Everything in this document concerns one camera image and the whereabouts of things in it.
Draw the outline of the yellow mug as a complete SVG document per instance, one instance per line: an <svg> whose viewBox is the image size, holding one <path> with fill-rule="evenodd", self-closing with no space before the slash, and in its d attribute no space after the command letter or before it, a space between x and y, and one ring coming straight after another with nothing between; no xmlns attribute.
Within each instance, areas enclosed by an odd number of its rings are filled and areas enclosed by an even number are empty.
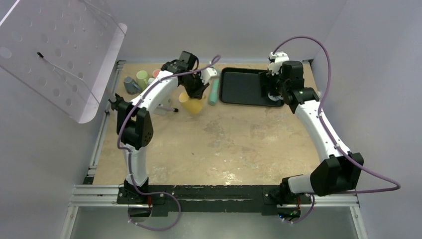
<svg viewBox="0 0 422 239"><path fill-rule="evenodd" d="M190 98L186 92L179 94L178 100L181 106L191 114L198 114L203 109L203 101L206 96L203 95L201 99Z"/></svg>

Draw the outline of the dark teal hexagonal mug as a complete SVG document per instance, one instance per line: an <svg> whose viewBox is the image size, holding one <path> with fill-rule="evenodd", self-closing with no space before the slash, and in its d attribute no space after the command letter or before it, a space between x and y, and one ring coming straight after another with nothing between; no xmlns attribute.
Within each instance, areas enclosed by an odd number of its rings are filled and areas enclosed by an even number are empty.
<svg viewBox="0 0 422 239"><path fill-rule="evenodd" d="M142 92L142 88L130 76L127 76L124 78L123 84L124 84L126 92L130 95L135 95Z"/></svg>

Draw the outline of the grey-blue mug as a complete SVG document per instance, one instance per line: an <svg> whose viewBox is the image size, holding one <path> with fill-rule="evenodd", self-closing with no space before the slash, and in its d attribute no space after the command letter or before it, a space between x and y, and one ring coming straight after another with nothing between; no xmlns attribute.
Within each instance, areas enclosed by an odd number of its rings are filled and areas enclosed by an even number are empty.
<svg viewBox="0 0 422 239"><path fill-rule="evenodd" d="M281 95L272 95L271 93L268 93L268 98L272 101L282 101L283 97Z"/></svg>

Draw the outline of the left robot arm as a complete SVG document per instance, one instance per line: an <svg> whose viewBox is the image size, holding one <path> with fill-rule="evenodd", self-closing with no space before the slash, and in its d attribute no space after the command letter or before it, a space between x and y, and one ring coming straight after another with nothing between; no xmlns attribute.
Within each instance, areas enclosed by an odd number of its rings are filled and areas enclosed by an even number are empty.
<svg viewBox="0 0 422 239"><path fill-rule="evenodd" d="M117 112L117 147L123 151L127 167L119 201L128 198L141 204L152 195L146 173L146 147L154 134L152 113L179 86L185 88L188 99L201 100L211 80L218 76L213 66L219 59L217 55L207 66L199 68L197 56L183 51L178 59L163 64L153 82L132 101L115 96L111 108Z"/></svg>

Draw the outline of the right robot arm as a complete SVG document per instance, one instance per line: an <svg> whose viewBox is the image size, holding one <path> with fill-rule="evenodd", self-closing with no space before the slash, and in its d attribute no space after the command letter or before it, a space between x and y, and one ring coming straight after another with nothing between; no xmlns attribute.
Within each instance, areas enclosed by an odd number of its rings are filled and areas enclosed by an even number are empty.
<svg viewBox="0 0 422 239"><path fill-rule="evenodd" d="M302 122L320 160L311 174L283 178L278 191L269 195L280 203L290 203L302 194L326 196L355 190L364 159L350 151L329 123L321 122L325 116L319 109L321 99L314 88L305 86L302 62L272 61L259 77L263 88L282 97Z"/></svg>

